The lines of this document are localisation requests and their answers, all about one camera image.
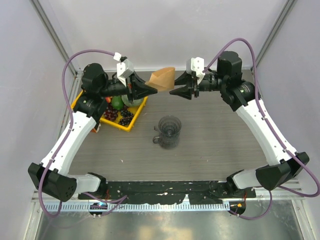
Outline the brown paper coffee filter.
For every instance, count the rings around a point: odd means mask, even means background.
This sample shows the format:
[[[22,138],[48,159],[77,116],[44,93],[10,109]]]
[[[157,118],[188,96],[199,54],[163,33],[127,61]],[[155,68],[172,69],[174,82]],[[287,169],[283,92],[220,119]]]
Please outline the brown paper coffee filter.
[[[165,67],[154,71],[145,84],[158,92],[171,91],[175,87],[175,67]]]

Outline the clear glass coffee server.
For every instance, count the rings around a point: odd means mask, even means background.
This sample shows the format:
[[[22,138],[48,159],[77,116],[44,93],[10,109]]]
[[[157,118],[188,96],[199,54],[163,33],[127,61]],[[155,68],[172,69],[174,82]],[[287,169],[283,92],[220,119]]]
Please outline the clear glass coffee server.
[[[164,134],[159,134],[153,137],[152,142],[154,144],[158,144],[163,149],[169,150],[178,146],[180,142],[180,136],[179,135],[167,136]]]

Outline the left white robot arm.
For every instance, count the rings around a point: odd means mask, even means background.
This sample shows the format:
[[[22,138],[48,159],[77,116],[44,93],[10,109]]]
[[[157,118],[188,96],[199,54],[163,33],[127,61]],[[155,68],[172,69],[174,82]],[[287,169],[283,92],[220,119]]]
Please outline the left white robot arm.
[[[81,81],[83,93],[71,110],[67,127],[48,155],[38,164],[31,163],[27,170],[39,193],[61,202],[67,202],[74,194],[89,192],[94,198],[102,199],[107,193],[106,179],[101,175],[69,175],[81,144],[91,130],[99,127],[108,106],[106,98],[126,95],[133,101],[158,92],[137,75],[127,60],[117,64],[112,78],[100,64],[91,63],[84,68]]]

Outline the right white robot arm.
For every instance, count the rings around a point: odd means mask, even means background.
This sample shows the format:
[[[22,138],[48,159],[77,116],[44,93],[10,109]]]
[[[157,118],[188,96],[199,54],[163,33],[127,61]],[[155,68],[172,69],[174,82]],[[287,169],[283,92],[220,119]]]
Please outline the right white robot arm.
[[[255,93],[255,85],[242,76],[242,59],[234,51],[224,51],[217,59],[217,69],[201,73],[204,59],[191,58],[186,71],[169,93],[185,99],[197,98],[200,92],[218,91],[222,100],[230,106],[249,127],[259,143],[267,165],[251,170],[240,170],[226,179],[226,191],[238,197],[244,189],[263,187],[272,191],[296,177],[310,158],[287,142],[265,109],[261,96]]]

